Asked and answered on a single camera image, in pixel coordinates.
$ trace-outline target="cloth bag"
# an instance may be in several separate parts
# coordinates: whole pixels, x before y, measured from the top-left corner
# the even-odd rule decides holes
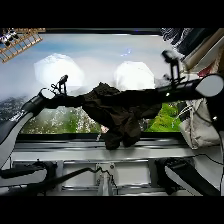
[[[180,132],[192,149],[219,144],[219,136],[211,123],[206,99],[182,102],[178,104],[178,110]]]

